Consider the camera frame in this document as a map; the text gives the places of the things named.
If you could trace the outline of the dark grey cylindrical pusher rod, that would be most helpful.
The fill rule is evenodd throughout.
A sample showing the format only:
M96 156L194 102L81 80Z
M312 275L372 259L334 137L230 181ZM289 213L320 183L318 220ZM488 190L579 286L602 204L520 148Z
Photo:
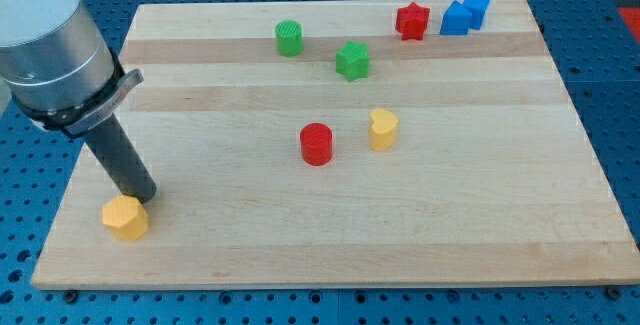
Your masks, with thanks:
M156 184L115 115L84 134L86 145L123 195L141 203L156 194Z

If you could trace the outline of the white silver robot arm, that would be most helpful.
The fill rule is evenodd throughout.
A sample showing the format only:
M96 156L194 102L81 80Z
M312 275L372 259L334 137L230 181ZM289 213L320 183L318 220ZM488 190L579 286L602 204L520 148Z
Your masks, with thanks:
M36 124L81 137L120 192L156 184L114 112L143 81L125 72L83 0L1 0L1 82Z

